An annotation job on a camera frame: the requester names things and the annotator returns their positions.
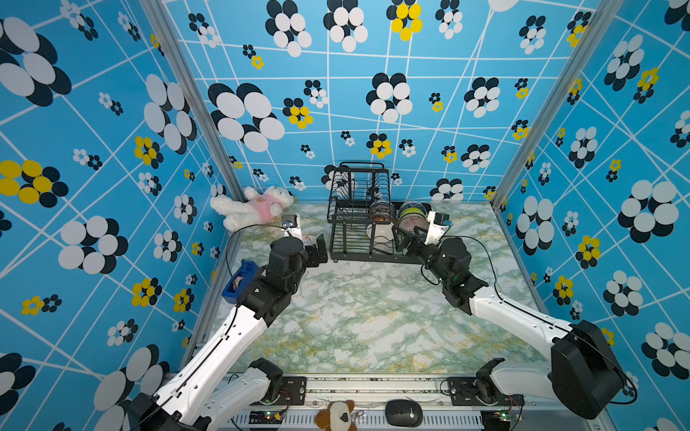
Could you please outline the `pink striped bowl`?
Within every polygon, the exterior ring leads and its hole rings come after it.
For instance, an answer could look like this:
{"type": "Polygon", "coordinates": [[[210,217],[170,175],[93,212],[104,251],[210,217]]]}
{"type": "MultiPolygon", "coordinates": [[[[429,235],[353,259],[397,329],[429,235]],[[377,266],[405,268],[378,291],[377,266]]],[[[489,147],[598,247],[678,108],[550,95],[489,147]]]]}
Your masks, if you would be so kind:
{"type": "Polygon", "coordinates": [[[398,227],[406,233],[427,232],[429,221],[424,214],[409,213],[399,219],[398,227]]]}

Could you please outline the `plain white bowl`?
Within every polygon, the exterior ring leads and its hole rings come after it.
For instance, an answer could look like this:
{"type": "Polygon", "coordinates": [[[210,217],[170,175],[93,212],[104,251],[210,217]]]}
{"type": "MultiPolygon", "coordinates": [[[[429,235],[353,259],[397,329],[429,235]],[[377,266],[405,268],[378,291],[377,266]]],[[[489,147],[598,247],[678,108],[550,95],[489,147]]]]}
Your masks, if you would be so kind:
{"type": "Polygon", "coordinates": [[[395,239],[394,227],[394,223],[370,223],[366,226],[366,234],[375,244],[393,242],[395,239]]]}

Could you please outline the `lime green bowl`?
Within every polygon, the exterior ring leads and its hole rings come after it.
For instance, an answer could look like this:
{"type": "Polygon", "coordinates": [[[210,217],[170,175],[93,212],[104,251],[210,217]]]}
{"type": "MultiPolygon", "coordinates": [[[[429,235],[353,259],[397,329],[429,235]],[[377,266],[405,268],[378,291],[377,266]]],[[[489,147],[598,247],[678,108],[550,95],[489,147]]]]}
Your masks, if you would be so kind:
{"type": "Polygon", "coordinates": [[[429,210],[425,207],[423,203],[417,201],[404,202],[399,208],[398,217],[402,218],[410,214],[421,215],[427,217],[429,210]]]}

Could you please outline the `brown white patterned bowl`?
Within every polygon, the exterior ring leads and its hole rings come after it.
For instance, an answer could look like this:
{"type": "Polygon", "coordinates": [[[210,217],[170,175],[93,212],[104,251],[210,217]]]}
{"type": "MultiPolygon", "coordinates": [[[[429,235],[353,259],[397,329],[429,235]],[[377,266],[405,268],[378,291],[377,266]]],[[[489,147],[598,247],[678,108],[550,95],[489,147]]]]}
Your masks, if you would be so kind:
{"type": "Polygon", "coordinates": [[[397,209],[391,202],[377,201],[368,209],[368,218],[371,223],[393,223],[396,216],[397,209]]]}

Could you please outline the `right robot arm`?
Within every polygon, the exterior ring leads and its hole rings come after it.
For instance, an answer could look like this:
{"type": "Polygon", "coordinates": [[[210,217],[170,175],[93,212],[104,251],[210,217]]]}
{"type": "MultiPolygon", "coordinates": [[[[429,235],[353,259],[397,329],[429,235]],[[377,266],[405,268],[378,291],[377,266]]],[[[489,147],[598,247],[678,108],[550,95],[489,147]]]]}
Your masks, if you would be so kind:
{"type": "Polygon", "coordinates": [[[597,325],[585,320],[568,323],[503,296],[470,272],[471,256],[462,239],[434,244],[408,233],[397,249],[418,260],[440,282],[453,307],[499,326],[548,360],[548,366],[505,359],[484,366],[476,381],[485,402],[492,402],[496,393],[549,398],[594,420],[624,389],[626,375],[597,325]]]}

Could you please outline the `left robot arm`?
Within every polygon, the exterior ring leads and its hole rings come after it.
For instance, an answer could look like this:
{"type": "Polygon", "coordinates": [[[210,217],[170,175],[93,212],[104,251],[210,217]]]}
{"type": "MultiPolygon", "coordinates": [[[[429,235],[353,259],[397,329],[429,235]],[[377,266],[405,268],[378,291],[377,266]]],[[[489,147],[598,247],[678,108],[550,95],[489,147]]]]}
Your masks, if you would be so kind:
{"type": "Polygon", "coordinates": [[[219,430],[255,402],[280,396],[282,370],[260,358],[221,383],[229,369],[290,305],[309,268],[327,262],[325,239],[286,236],[271,244],[269,263],[251,280],[226,321],[168,384],[140,394],[125,409],[127,430],[219,430]]]}

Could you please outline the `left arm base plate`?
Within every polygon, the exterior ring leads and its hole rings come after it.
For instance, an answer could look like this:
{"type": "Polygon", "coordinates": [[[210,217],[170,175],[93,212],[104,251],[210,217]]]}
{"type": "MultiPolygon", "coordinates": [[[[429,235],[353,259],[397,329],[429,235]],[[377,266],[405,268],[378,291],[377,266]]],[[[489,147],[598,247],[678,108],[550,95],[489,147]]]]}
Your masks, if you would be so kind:
{"type": "Polygon", "coordinates": [[[303,376],[284,376],[275,396],[268,401],[271,406],[303,406],[307,396],[307,379],[303,376]]]}

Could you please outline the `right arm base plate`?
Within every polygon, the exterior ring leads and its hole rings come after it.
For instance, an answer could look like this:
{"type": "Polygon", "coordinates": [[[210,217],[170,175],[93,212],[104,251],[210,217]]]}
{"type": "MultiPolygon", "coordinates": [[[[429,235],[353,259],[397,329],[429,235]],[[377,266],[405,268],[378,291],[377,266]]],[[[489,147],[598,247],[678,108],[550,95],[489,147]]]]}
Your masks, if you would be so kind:
{"type": "Polygon", "coordinates": [[[500,393],[492,384],[476,376],[446,378],[440,383],[440,391],[451,398],[453,406],[518,408],[525,405],[523,395],[500,393]]]}

